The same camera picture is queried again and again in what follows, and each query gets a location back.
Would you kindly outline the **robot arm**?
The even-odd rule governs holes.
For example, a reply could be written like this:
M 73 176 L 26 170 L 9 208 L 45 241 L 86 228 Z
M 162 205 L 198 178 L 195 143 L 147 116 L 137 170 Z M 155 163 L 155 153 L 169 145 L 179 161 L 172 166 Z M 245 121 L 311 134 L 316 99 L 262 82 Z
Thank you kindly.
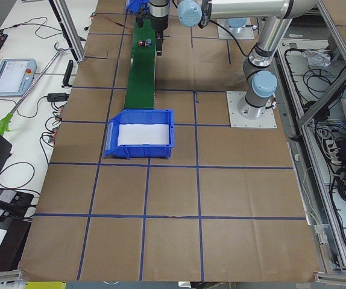
M 241 28 L 245 28 L 247 23 L 246 17 L 239 18 L 228 18 L 225 21 L 225 27 L 228 30 L 240 30 Z
M 316 1 L 177 1 L 179 21 L 187 27 L 204 28 L 215 19 L 265 17 L 256 44 L 244 61 L 247 92 L 239 101 L 239 114 L 260 118 L 277 88 L 277 78 L 267 70 L 292 19 L 310 11 Z

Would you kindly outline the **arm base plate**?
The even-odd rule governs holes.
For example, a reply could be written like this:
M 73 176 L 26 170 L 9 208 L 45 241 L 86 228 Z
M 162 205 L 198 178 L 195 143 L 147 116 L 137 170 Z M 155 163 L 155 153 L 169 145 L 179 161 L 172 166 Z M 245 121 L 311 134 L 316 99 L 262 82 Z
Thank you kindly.
M 229 31 L 237 40 L 253 40 L 254 36 L 254 26 L 251 24 L 250 18 L 247 18 L 247 23 L 245 28 L 241 28 L 240 30 L 228 30 L 225 27 L 226 19 L 217 19 L 217 23 L 223 26 L 227 31 Z
M 274 110 L 250 106 L 245 99 L 246 92 L 226 91 L 227 105 L 232 128 L 276 129 Z

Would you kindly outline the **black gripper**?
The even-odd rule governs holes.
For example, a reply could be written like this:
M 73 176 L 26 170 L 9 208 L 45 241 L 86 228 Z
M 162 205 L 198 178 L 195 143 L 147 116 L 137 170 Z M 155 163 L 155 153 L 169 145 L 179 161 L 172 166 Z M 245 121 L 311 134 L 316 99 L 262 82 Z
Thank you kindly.
M 161 56 L 164 41 L 163 31 L 168 28 L 168 15 L 163 17 L 151 15 L 151 28 L 156 31 L 156 54 Z

